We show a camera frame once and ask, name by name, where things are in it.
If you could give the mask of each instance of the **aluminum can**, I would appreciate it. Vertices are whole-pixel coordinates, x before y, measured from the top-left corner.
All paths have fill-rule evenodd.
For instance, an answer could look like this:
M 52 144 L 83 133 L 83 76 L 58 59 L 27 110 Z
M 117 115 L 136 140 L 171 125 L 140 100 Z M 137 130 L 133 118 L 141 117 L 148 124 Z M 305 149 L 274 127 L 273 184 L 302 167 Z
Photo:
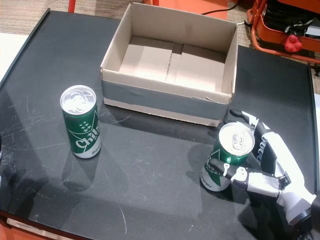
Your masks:
M 63 119 L 72 152 L 89 159 L 101 149 L 96 93 L 87 86 L 66 89 L 60 98 Z
M 247 125 L 241 122 L 224 125 L 201 170 L 200 179 L 203 186 L 214 192 L 225 190 L 230 185 L 230 181 L 210 165 L 210 160 L 218 159 L 238 166 L 246 160 L 254 146 L 255 137 Z

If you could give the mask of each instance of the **orange frame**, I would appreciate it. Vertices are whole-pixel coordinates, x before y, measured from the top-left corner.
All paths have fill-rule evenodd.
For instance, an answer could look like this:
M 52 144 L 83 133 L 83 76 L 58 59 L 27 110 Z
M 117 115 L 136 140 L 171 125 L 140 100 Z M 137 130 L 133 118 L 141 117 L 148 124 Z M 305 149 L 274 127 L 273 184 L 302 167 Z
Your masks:
M 320 59 L 286 53 L 286 52 L 277 51 L 277 50 L 271 50 L 271 49 L 267 49 L 259 46 L 257 42 L 256 30 L 258 30 L 258 35 L 262 40 L 271 42 L 271 43 L 283 45 L 285 43 L 285 39 L 288 37 L 288 34 L 281 31 L 270 29 L 264 24 L 262 12 L 265 8 L 266 3 L 267 3 L 267 0 L 255 0 L 253 7 L 247 11 L 248 23 L 252 24 L 251 37 L 252 37 L 253 46 L 257 50 L 265 53 L 297 59 L 297 60 L 306 61 L 310 63 L 320 64 Z M 320 40 L 304 37 L 304 36 L 299 36 L 299 39 L 302 42 L 303 49 L 310 50 L 313 52 L 320 52 Z

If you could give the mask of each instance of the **open cardboard box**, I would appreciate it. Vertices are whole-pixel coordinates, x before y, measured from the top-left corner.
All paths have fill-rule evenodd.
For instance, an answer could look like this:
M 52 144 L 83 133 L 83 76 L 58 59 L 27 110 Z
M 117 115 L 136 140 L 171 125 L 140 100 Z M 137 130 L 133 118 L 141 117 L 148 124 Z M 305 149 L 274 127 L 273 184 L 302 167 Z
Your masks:
M 235 23 L 130 4 L 101 63 L 104 103 L 217 126 L 235 93 Z

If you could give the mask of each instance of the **pull tab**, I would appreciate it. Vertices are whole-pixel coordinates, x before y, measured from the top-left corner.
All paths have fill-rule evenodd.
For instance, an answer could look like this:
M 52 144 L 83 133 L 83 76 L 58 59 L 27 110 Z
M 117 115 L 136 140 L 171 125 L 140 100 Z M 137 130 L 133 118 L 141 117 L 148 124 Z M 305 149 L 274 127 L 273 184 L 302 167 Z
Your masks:
M 232 146 L 236 150 L 241 150 L 245 146 L 243 134 L 236 133 L 233 135 Z

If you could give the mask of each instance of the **scratch on table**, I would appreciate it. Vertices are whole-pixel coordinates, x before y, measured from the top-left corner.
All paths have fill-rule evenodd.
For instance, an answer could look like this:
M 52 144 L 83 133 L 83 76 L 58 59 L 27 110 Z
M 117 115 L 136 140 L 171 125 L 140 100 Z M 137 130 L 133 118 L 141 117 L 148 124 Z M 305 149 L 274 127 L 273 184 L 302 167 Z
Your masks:
M 123 122 L 123 121 L 127 120 L 128 118 L 130 118 L 130 116 L 131 116 L 131 115 L 132 115 L 132 113 L 130 113 L 130 115 L 129 115 L 129 116 L 127 116 L 125 119 L 122 119 L 122 120 L 120 120 L 120 121 L 111 122 L 110 124 L 117 124 L 117 123 L 121 123 L 121 122 Z
M 117 203 L 117 205 L 118 205 L 118 207 L 119 207 L 119 209 L 120 209 L 120 211 L 121 211 L 122 218 L 123 218 L 123 222 L 124 222 L 124 235 L 126 235 L 126 234 L 127 234 L 127 223 L 126 223 L 126 218 L 125 218 L 125 215 L 124 215 L 124 211 L 122 210 L 122 207 L 121 207 L 121 205 L 120 205 L 120 203 L 119 203 L 119 201 L 118 201 L 117 195 L 116 195 L 116 193 L 114 192 L 114 189 L 113 189 L 113 187 L 112 187 L 112 185 L 111 185 L 111 183 L 110 183 L 110 181 L 109 181 L 109 178 L 108 178 L 108 175 L 107 175 L 106 171 L 104 171 L 104 175 L 105 175 L 106 180 L 108 181 L 108 184 L 109 184 L 109 186 L 110 186 L 110 189 L 111 189 L 111 191 L 112 191 L 112 193 L 113 193 L 113 195 L 114 195 L 114 198 L 115 198 L 115 200 L 116 200 L 116 203 Z
M 26 96 L 26 111 L 28 112 L 28 117 L 30 118 L 28 95 Z
M 39 147 L 34 147 L 34 148 L 12 148 L 9 146 L 6 146 L 6 147 L 8 149 L 17 150 L 17 151 L 31 151 L 31 150 L 50 148 L 50 147 L 54 147 L 54 146 L 58 146 L 58 145 L 65 145 L 65 144 L 67 144 L 67 143 L 63 142 L 63 143 L 57 143 L 57 144 L 52 144 L 52 145 L 48 145 L 48 146 L 39 146 Z
M 72 167 L 71 167 L 71 172 L 70 172 L 69 176 L 64 181 L 62 181 L 63 184 L 70 180 L 73 171 L 74 171 L 74 161 L 72 161 Z
M 33 192 L 35 192 L 37 195 L 39 195 L 39 196 L 41 196 L 41 197 L 43 197 L 43 198 L 46 198 L 46 199 L 51 200 L 50 197 L 47 197 L 47 196 L 45 196 L 45 195 L 42 195 L 42 194 L 38 193 L 38 192 L 37 192 L 36 190 L 34 190 L 32 187 L 30 187 L 30 189 L 31 189 Z

